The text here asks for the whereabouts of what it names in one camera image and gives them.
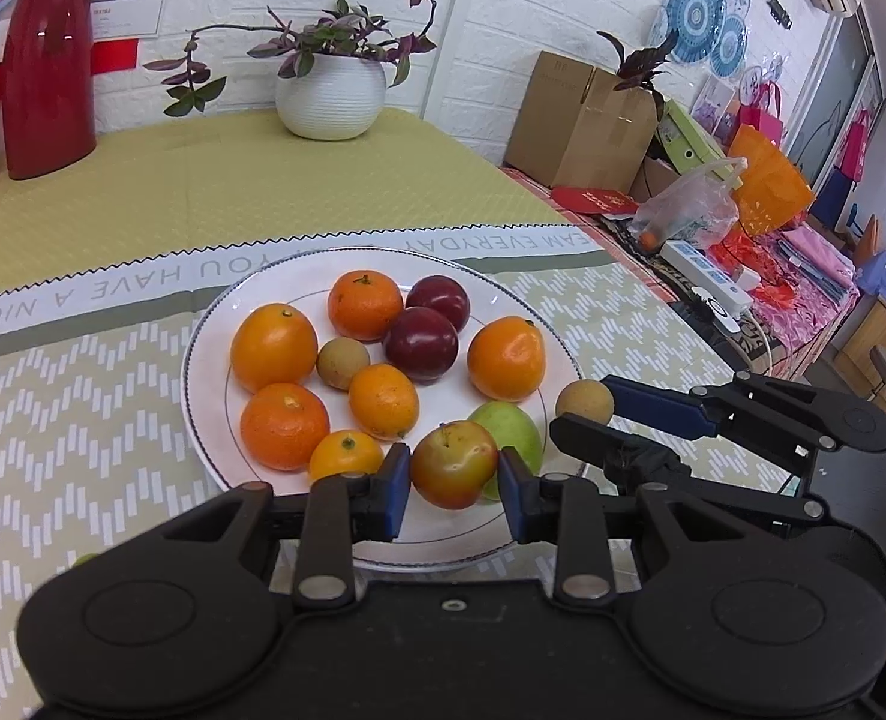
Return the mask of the small yellow orange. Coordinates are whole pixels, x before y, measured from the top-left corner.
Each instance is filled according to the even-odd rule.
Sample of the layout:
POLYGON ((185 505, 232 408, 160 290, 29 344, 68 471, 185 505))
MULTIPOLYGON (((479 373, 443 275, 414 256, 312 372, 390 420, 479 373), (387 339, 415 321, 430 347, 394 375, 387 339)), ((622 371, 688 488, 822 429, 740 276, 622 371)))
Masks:
POLYGON ((367 433, 355 429, 334 431, 327 434, 311 454, 310 483, 344 473, 372 475, 381 468, 383 460, 383 447, 367 433))

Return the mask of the brown longan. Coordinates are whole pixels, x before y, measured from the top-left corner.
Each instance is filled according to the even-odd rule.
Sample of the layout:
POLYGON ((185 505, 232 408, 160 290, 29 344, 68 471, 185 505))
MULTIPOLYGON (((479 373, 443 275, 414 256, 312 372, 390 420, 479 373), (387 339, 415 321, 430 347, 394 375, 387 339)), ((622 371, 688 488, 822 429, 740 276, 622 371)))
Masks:
POLYGON ((370 353, 361 341, 335 337, 319 349, 316 372, 327 387, 347 392, 356 372, 363 371, 370 364, 370 353))
POLYGON ((568 383, 558 395, 555 416, 575 415, 600 424, 609 424, 615 413, 614 395, 598 380, 581 379, 568 383))

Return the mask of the small green fruit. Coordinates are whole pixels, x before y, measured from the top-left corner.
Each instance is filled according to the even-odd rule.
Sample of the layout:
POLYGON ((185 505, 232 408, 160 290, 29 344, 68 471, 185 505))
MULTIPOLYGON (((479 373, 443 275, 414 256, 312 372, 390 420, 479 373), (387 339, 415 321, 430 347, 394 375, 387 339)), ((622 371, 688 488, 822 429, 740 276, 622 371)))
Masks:
MULTIPOLYGON (((519 406, 506 401, 489 401, 472 411, 468 421, 485 431, 497 449, 513 447, 534 475, 540 473, 543 465, 542 436, 537 424, 519 406)), ((480 476, 485 470, 491 470, 491 475, 482 484, 479 499, 497 500, 497 452, 482 449, 480 454, 482 458, 472 458, 470 462, 472 473, 480 476)))

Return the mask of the red yellow apple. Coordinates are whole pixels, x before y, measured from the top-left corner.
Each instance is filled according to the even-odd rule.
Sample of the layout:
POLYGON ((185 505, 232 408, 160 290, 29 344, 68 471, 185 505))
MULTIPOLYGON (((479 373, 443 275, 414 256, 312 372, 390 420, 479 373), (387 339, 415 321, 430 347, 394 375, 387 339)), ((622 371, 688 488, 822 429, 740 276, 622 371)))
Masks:
POLYGON ((474 421, 443 422, 413 450, 410 483, 430 504, 462 511, 477 502, 497 466, 497 444, 485 427, 474 421))

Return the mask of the tangerine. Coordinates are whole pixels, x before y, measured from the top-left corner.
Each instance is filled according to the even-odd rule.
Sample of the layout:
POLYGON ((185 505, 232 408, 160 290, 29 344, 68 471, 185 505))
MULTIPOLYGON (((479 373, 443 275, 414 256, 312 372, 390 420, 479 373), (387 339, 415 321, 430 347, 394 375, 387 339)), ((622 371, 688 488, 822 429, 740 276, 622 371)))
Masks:
POLYGON ((239 418, 239 435, 249 455, 277 472, 305 470, 330 432, 329 413, 321 398, 298 383, 260 388, 239 418))
POLYGON ((344 273, 327 296, 327 317, 335 332, 361 343, 378 343, 404 310, 399 286, 376 270, 344 273))

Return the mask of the small orange kumquat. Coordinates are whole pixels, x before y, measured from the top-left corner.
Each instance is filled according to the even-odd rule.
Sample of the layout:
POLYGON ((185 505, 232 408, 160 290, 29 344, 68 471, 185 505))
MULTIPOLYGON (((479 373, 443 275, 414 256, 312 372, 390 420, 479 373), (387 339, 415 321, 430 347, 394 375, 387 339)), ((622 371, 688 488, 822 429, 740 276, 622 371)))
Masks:
POLYGON ((410 379, 390 364, 371 364, 356 372, 349 388, 356 424, 379 440, 402 440, 417 424, 420 400, 410 379))

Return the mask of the large orange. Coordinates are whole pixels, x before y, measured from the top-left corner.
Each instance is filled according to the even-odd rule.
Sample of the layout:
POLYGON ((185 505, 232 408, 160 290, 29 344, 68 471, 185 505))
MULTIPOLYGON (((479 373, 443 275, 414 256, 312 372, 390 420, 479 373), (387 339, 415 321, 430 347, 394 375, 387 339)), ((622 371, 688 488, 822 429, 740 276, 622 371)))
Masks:
POLYGON ((251 312, 236 330, 230 366, 251 394, 271 383, 301 383, 316 366, 313 324, 293 305, 271 302, 251 312))

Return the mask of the dark red plum front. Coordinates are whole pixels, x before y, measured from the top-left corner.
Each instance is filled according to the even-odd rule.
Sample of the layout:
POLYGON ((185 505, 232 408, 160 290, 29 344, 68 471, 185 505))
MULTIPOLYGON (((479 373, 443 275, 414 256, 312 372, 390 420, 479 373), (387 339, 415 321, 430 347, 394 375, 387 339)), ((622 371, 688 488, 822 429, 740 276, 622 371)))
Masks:
POLYGON ((417 383, 441 379, 459 355, 459 335, 443 314, 428 307, 402 310, 383 338, 386 361, 417 383))

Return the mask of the dark red plum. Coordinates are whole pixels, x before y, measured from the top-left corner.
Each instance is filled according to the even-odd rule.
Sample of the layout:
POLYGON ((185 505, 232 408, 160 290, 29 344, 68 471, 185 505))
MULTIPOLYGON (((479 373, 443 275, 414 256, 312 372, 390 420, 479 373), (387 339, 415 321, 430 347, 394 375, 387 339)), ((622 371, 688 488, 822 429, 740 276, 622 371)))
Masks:
POLYGON ((452 278, 431 275, 413 285, 406 297, 406 307, 426 307, 438 312, 462 332, 470 317, 470 299, 465 289, 452 278))
POLYGON ((386 361, 417 383, 441 379, 459 355, 459 335, 443 314, 428 307, 402 310, 383 338, 386 361))

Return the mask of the dark red plum back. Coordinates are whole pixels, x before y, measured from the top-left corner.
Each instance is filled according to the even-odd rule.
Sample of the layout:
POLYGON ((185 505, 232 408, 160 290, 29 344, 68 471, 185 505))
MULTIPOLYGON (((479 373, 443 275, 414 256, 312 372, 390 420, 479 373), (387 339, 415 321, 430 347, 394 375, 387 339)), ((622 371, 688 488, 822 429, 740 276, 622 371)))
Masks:
POLYGON ((413 285, 406 297, 406 307, 426 307, 438 312, 462 332, 470 317, 470 299, 465 289, 452 278, 431 275, 413 285))

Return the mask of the white round plate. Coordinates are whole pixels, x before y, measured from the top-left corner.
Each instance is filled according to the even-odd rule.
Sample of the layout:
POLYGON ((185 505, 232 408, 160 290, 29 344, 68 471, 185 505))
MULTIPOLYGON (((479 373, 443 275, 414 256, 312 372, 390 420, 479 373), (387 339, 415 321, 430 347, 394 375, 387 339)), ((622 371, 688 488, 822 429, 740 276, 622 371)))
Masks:
POLYGON ((555 449, 553 406, 579 369, 530 305, 479 271, 386 249, 306 252, 260 268, 203 312, 182 361, 182 413, 221 488, 296 496, 361 472, 394 442, 456 424, 469 449, 555 449))

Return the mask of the white power strip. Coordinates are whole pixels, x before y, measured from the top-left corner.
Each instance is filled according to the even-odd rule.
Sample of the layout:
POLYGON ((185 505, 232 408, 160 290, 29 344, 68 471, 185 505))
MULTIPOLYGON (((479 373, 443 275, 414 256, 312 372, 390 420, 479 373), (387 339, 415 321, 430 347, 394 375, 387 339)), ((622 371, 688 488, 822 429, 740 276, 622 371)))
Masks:
POLYGON ((690 281, 693 292, 713 310, 714 320, 729 335, 739 335, 739 319, 752 305, 749 294, 690 242, 667 241, 659 255, 690 281))

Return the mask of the orange plastic bag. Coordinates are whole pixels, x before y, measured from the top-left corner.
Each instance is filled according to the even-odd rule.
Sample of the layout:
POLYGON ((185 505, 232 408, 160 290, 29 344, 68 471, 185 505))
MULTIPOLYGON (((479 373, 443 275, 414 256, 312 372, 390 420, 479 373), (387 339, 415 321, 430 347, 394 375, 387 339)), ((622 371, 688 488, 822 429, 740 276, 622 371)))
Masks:
POLYGON ((731 158, 745 158, 742 185, 734 190, 739 221, 751 238, 786 226, 805 215, 815 200, 806 177, 786 154, 763 133, 750 125, 737 130, 731 146, 731 158))

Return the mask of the clear plastic bag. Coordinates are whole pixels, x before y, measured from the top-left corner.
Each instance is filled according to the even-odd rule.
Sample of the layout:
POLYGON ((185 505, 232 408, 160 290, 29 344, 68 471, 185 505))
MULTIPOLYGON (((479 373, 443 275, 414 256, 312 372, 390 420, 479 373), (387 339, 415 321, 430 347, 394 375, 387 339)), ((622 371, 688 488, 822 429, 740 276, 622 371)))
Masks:
POLYGON ((732 192, 739 187, 747 158, 726 158, 695 167, 644 202, 630 223, 636 247, 657 252, 666 242, 683 241, 708 249, 739 221, 732 192))

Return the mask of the red envelope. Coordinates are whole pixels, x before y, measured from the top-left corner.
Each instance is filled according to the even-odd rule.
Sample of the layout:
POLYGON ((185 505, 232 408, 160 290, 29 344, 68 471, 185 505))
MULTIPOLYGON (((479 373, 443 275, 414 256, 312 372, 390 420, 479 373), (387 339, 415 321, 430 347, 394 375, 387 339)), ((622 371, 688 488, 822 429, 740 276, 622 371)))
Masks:
POLYGON ((605 216, 610 220, 626 220, 636 215, 639 205, 630 195, 607 188, 555 187, 550 199, 563 210, 584 216, 605 216))

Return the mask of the green box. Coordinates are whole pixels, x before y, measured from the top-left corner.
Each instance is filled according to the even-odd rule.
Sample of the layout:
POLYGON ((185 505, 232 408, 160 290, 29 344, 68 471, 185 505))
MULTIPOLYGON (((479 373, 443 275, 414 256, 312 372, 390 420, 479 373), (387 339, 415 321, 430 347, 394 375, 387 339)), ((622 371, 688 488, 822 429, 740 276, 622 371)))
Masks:
POLYGON ((719 143, 674 99, 664 103, 656 135, 678 174, 726 158, 719 143))

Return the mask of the cardboard box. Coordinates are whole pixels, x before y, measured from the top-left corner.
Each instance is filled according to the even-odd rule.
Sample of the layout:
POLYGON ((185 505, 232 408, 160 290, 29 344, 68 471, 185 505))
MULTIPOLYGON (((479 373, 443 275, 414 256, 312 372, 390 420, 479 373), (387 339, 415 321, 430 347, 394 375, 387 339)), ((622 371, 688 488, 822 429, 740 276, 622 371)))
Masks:
POLYGON ((653 94, 544 50, 530 75, 504 164, 548 188, 632 187, 657 128, 653 94))

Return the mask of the patterned tablecloth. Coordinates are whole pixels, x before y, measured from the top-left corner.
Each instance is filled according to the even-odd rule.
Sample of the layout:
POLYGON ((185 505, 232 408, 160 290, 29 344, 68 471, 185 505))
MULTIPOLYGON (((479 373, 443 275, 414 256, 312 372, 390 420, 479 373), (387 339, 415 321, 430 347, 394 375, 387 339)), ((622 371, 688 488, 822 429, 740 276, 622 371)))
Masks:
POLYGON ((203 117, 0 177, 0 718, 36 706, 13 628, 39 583, 215 492, 179 408, 203 309, 274 260, 358 245, 490 273, 589 377, 682 390, 744 366, 599 232, 402 110, 335 145, 270 112, 203 117))

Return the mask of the dark purple plant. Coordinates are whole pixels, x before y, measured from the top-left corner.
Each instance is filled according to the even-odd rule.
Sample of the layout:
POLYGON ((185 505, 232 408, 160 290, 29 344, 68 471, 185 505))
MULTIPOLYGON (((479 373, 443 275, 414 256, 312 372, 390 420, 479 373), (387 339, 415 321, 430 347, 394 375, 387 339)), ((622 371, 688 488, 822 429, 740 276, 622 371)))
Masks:
POLYGON ((630 89, 648 91, 653 96, 656 117, 662 119, 664 110, 666 110, 666 99, 654 86, 654 78, 659 75, 660 67, 666 64, 677 46, 677 29, 667 32, 666 39, 659 46, 645 47, 635 50, 632 54, 626 54, 625 46, 614 34, 603 31, 603 29, 598 29, 596 34, 603 37, 605 41, 609 41, 610 46, 617 52, 618 60, 620 60, 617 68, 618 83, 614 86, 615 91, 630 91, 630 89))

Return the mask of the white plant pot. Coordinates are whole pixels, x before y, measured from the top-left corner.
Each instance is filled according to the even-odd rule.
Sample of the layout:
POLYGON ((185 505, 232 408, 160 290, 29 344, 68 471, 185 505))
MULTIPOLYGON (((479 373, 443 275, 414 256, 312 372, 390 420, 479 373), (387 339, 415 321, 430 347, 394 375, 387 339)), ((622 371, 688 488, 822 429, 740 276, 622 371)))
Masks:
POLYGON ((345 142, 370 130, 383 110, 386 89, 386 72, 378 62, 317 55, 308 75, 278 78, 275 109, 296 137, 345 142))

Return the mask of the purple green trailing plant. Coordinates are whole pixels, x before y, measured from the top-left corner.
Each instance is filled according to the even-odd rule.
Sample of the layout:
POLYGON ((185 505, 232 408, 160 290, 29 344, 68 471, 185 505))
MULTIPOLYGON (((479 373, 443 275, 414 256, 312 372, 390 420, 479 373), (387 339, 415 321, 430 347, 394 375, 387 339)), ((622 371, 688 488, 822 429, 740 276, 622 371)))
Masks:
POLYGON ((210 65, 197 57, 200 39, 207 32, 259 34, 259 43, 246 55, 253 60, 278 60, 277 78, 283 82, 310 78, 321 70, 324 59, 345 59, 367 68, 391 67, 388 88, 395 88, 409 79, 413 55, 427 55, 438 49, 430 34, 438 0, 409 0, 410 8, 423 5, 428 5, 427 21, 420 31, 407 34, 395 34, 386 16, 373 13, 367 5, 350 4, 349 0, 335 0, 316 21, 305 26, 283 21, 271 7, 265 7, 271 17, 268 25, 210 23, 192 28, 176 57, 148 60, 143 68, 164 73, 160 85, 168 93, 169 104, 163 114, 169 119, 203 112, 225 91, 228 78, 215 76, 210 65))

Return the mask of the red thermos jug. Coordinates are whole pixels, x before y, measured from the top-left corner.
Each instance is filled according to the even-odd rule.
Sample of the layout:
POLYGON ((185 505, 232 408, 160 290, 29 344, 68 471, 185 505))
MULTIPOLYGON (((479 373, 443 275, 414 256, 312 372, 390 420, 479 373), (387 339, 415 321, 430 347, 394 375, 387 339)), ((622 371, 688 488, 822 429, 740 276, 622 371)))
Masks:
POLYGON ((96 148, 90 0, 16 0, 4 47, 5 157, 26 181, 96 148))

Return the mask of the blue round wall decoration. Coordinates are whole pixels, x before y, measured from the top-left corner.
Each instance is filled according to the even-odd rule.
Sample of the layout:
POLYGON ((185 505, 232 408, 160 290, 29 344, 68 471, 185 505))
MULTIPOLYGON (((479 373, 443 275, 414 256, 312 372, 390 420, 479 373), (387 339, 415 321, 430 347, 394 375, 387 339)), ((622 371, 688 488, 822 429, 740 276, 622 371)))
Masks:
POLYGON ((744 66, 749 52, 751 6, 752 0, 664 0, 649 29, 649 43, 664 43, 675 31, 674 62, 706 64, 717 78, 729 78, 744 66))

